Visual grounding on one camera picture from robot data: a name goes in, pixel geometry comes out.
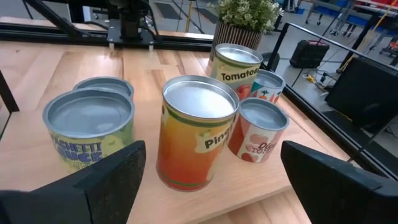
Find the orange can label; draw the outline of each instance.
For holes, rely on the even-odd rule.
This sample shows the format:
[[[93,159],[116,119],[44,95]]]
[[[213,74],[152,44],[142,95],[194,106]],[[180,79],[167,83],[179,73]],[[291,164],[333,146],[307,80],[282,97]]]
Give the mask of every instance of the orange can label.
[[[226,145],[232,118],[233,115],[217,120],[193,118],[163,102],[157,156],[162,181],[184,191],[206,186]]]

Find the diced tomato can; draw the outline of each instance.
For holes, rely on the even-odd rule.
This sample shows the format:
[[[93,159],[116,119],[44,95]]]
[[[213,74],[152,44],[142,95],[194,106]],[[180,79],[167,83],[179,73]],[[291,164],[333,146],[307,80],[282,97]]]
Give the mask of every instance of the diced tomato can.
[[[247,98],[241,102],[228,147],[248,162],[267,160],[289,125],[289,117],[275,104]]]
[[[285,80],[267,70],[260,69],[251,88],[250,96],[276,103],[286,86]]]
[[[163,87],[157,172],[169,187],[194,191],[213,178],[239,99],[214,78],[183,75]]]
[[[219,44],[211,77],[227,84],[243,100],[250,95],[261,63],[262,56],[255,50],[238,44]]]

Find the floor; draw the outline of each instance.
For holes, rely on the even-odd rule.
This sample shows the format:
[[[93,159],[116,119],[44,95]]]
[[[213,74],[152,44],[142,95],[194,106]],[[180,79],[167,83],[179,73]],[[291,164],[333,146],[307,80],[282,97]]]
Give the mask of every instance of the floor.
[[[193,7],[200,7],[200,8],[207,8],[209,11],[214,12],[214,10],[210,9],[207,4],[209,1],[214,1],[214,0],[198,0],[194,1]],[[160,3],[167,3],[170,4],[173,9],[175,10],[176,13],[180,15],[182,18],[180,21],[175,20],[175,19],[167,19],[162,14],[160,13],[160,10],[158,7],[156,7],[155,3],[160,2]],[[59,3],[54,3],[54,2],[45,2],[50,8],[52,8],[56,13],[59,15],[69,18],[68,15],[68,8],[65,4],[59,4]],[[150,4],[153,8],[154,14],[155,14],[155,21],[157,23],[157,27],[160,30],[170,30],[170,31],[179,31],[179,32],[185,32],[185,25],[187,22],[187,17],[185,14],[188,14],[189,8],[190,8],[190,1],[184,1],[184,0],[150,0]],[[309,9],[311,7],[311,4],[308,2],[303,1],[301,8],[304,9]],[[34,19],[43,19],[43,17],[35,12],[33,9],[31,9],[32,15]],[[324,16],[322,18],[322,23],[318,26],[316,25],[317,21],[317,14],[313,14],[312,20],[310,21],[309,24],[305,23],[305,18],[307,16],[308,10],[304,12],[304,14],[291,14],[291,13],[285,13],[283,17],[283,22],[293,22],[299,26],[302,26],[308,30],[311,30],[317,34],[323,34],[326,28],[329,26],[330,22],[333,20],[333,18]],[[0,0],[0,16],[14,16],[14,17],[25,17],[29,18],[28,14],[26,13],[26,10],[24,8],[24,5],[22,3],[22,0]],[[103,22],[105,18],[101,15],[99,15],[99,21]],[[205,16],[202,16],[201,14],[198,14],[196,10],[192,10],[192,21],[195,23],[197,26],[193,25],[193,23],[190,24],[189,27],[189,32],[194,32],[194,33],[200,33],[199,28],[206,34],[213,34],[214,29],[215,29],[215,24],[212,23],[210,20],[208,20]],[[361,28],[358,27],[354,34],[351,35],[351,37],[342,37],[341,35],[338,36],[329,36],[328,32],[326,33],[326,36],[336,42],[339,42],[341,44],[344,44],[345,46],[352,46],[354,41],[356,40],[358,34],[361,32]],[[362,49],[362,52],[368,54],[370,57],[377,59],[378,61],[384,62],[384,63],[390,63],[391,58],[388,57],[387,55],[379,55],[379,51],[385,47],[390,38],[385,38],[373,51],[369,51],[370,46],[372,46],[373,43],[375,43],[378,33],[375,33],[374,35],[369,35],[364,40],[364,48]],[[279,33],[278,32],[273,32],[272,34],[268,35],[263,35],[262,41],[260,43],[260,46],[258,48],[258,51],[260,53],[263,52],[270,52],[275,46],[275,43],[278,39]],[[292,85],[294,80],[297,78],[297,75],[299,74],[300,69],[293,68],[289,64],[289,59],[292,56],[293,50],[296,48],[297,43],[300,40],[303,39],[316,39],[313,36],[306,34],[300,30],[294,29],[293,27],[289,28],[287,35],[285,36],[285,39],[280,47],[279,54],[281,57],[281,60],[279,62],[279,66],[277,68],[276,73],[278,73],[280,76],[282,76],[288,85]],[[339,49],[338,47],[335,47],[334,45],[330,46],[329,51],[324,57],[324,61],[318,68],[319,72],[322,71],[327,71],[327,72],[334,72],[339,66],[341,61],[344,59],[345,55],[347,54],[346,50]],[[303,74],[311,74],[315,76],[316,80],[319,80],[321,78],[320,75],[317,75],[316,71],[314,70],[304,70]],[[326,80],[325,83],[333,83],[333,80]],[[332,110],[324,101],[325,95],[322,95],[324,93],[323,90],[321,90],[319,87],[314,85],[313,83],[309,82],[306,78],[304,77],[299,77],[297,81],[295,82],[295,85],[293,86],[294,90],[296,90],[299,94],[301,94],[304,98],[306,98],[311,104],[315,105],[320,111],[328,111]],[[393,125],[391,127],[392,129],[396,130],[396,133],[398,133],[398,124]],[[390,153],[398,157],[398,149],[396,149],[395,145],[398,143],[398,138],[395,138],[393,135],[388,134],[388,133],[383,133],[380,135],[378,138],[376,138],[376,141],[382,145],[384,148],[386,148]]]

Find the striped plant pot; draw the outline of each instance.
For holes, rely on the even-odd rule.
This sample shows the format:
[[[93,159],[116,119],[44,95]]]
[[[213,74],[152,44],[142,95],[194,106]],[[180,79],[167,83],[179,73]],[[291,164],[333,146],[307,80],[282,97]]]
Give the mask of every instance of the striped plant pot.
[[[211,47],[210,60],[213,61],[216,46],[219,44],[239,44],[250,49],[257,50],[262,34],[245,29],[236,28],[225,24],[222,21],[217,22],[216,32],[214,34],[213,46]]]

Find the can rim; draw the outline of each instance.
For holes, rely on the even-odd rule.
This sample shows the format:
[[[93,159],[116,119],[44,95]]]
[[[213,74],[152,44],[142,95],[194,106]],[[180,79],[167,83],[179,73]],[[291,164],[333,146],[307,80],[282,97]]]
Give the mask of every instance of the can rim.
[[[250,62],[242,62],[242,61],[238,61],[238,60],[229,58],[229,57],[223,55],[222,53],[220,53],[220,48],[223,48],[223,47],[235,47],[239,50],[244,50],[247,53],[250,53],[253,56],[255,56],[259,61],[256,63],[250,63]],[[246,65],[258,65],[258,64],[262,63],[262,61],[264,60],[264,58],[262,57],[262,55],[259,52],[255,51],[253,49],[250,49],[249,47],[245,47],[245,46],[239,45],[239,44],[229,44],[229,43],[218,44],[216,46],[216,53],[221,55],[224,58],[227,58],[228,60],[232,60],[234,62],[239,62],[239,63],[246,64]]]
[[[253,122],[250,122],[250,119],[248,119],[248,117],[244,113],[242,113],[242,109],[243,109],[242,105],[247,103],[247,101],[259,101],[259,102],[261,102],[262,105],[270,107],[271,109],[273,109],[277,113],[279,112],[286,119],[285,125],[283,125],[281,128],[267,128],[267,127],[262,127],[262,126],[256,125]],[[275,104],[273,104],[273,103],[271,103],[271,102],[269,102],[267,100],[258,98],[258,97],[249,97],[249,98],[246,98],[246,99],[242,100],[241,101],[241,106],[239,107],[239,114],[241,116],[243,116],[243,118],[246,121],[248,121],[250,124],[256,126],[257,128],[261,128],[261,129],[269,130],[269,131],[281,131],[281,130],[284,130],[284,129],[287,128],[287,126],[289,125],[289,122],[290,122],[289,121],[289,116],[287,116],[287,114],[284,111],[282,111],[277,105],[275,105]]]
[[[81,136],[81,135],[77,135],[77,134],[64,134],[63,131],[58,130],[57,128],[55,128],[51,124],[51,122],[49,121],[49,111],[50,111],[51,107],[54,105],[54,103],[57,102],[58,100],[62,99],[63,97],[65,97],[67,95],[71,95],[71,94],[78,93],[78,92],[81,92],[81,91],[102,91],[102,92],[107,92],[107,93],[120,95],[129,104],[129,106],[131,108],[130,114],[129,114],[129,116],[127,117],[127,119],[123,123],[121,123],[119,126],[116,126],[112,130],[107,131],[107,132],[98,133],[98,134],[87,134],[85,136]],[[134,116],[134,105],[133,105],[132,101],[130,100],[130,98],[128,98],[125,94],[119,93],[118,91],[115,91],[115,90],[104,90],[104,89],[101,89],[101,88],[90,88],[90,87],[85,87],[85,88],[82,88],[82,89],[72,90],[72,91],[68,91],[66,93],[62,93],[61,95],[58,95],[57,97],[55,97],[54,99],[52,99],[50,102],[47,103],[47,105],[45,106],[45,108],[43,110],[43,115],[42,115],[44,124],[46,125],[48,130],[50,130],[52,132],[55,132],[55,133],[57,133],[59,135],[65,136],[65,137],[75,138],[75,139],[98,138],[98,137],[101,137],[101,136],[106,136],[106,135],[115,133],[116,131],[120,130],[125,125],[127,125],[128,122],[132,121],[133,116]]]
[[[263,84],[257,82],[258,84],[260,84],[260,85],[262,85],[262,86],[264,86],[264,87],[267,87],[267,88],[275,89],[275,90],[278,90],[278,89],[281,89],[281,88],[285,88],[285,86],[286,86],[286,81],[285,81],[281,76],[279,76],[278,74],[276,74],[275,72],[272,72],[272,71],[268,71],[268,70],[264,70],[264,69],[259,69],[259,71],[257,72],[257,77],[256,77],[256,79],[258,79],[259,77],[266,77],[266,76],[267,76],[266,74],[263,74],[263,73],[261,73],[261,72],[266,72],[266,73],[268,73],[268,74],[274,75],[274,76],[277,77],[277,78],[280,78],[280,79],[282,80],[282,84],[280,85],[280,87],[266,86],[266,85],[263,85]]]
[[[220,90],[224,91],[230,98],[231,98],[231,102],[233,102],[235,104],[234,110],[232,113],[226,115],[226,116],[221,116],[221,117],[217,117],[217,118],[204,118],[201,116],[195,116],[193,114],[189,114],[189,113],[185,113],[183,111],[181,111],[180,109],[176,108],[173,106],[173,104],[171,104],[166,98],[165,98],[165,92],[166,90],[172,86],[174,83],[177,83],[179,79],[182,79],[181,81],[193,81],[193,82],[205,82],[207,84],[210,85],[214,85],[217,88],[219,88]],[[217,119],[223,119],[223,118],[227,118],[233,114],[235,114],[240,106],[240,102],[239,102],[239,98],[238,95],[236,94],[236,92],[229,87],[227,84],[215,79],[215,78],[211,78],[211,77],[207,77],[207,76],[201,76],[201,75],[181,75],[181,76],[177,76],[174,77],[170,80],[168,80],[162,89],[162,97],[163,100],[170,105],[173,109],[177,110],[179,113],[184,114],[186,116],[192,117],[192,118],[198,118],[198,119],[207,119],[207,120],[217,120]]]
[[[126,84],[127,88],[130,90],[130,93],[131,93],[129,96],[133,96],[133,95],[134,95],[134,87],[132,87],[132,85],[131,85],[129,82],[127,82],[126,80],[124,80],[124,79],[122,79],[122,78],[118,78],[118,77],[107,77],[107,76],[102,76],[102,77],[87,78],[87,79],[85,79],[85,80],[82,80],[82,81],[78,82],[78,83],[73,87],[73,89],[74,89],[74,90],[79,90],[79,89],[82,89],[82,88],[91,88],[91,86],[86,86],[86,87],[81,87],[81,86],[82,86],[83,84],[85,84],[85,83],[92,82],[93,80],[106,80],[106,79],[116,80],[116,81],[119,81],[119,82],[122,82],[122,83]]]

